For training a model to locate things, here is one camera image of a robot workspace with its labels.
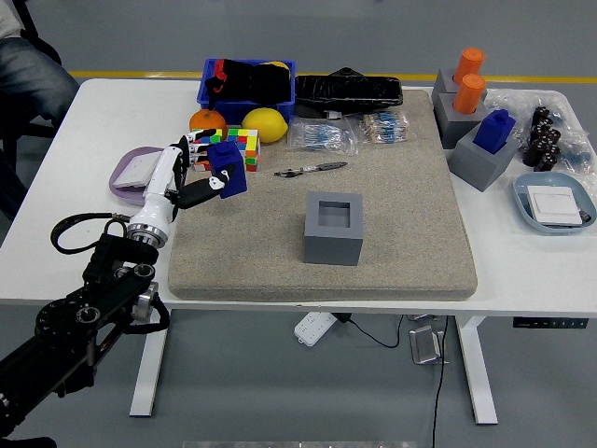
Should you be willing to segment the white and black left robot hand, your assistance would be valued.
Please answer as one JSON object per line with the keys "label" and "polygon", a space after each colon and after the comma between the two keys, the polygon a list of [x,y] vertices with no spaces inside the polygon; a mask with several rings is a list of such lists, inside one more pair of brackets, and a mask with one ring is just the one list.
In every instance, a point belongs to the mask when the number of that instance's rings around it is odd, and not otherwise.
{"label": "white and black left robot hand", "polygon": [[184,185],[190,165],[192,140],[188,135],[165,148],[144,192],[144,206],[130,218],[128,233],[148,231],[164,233],[170,229],[176,207],[189,209],[220,194],[236,171],[234,164],[220,172],[212,171],[207,178]]}

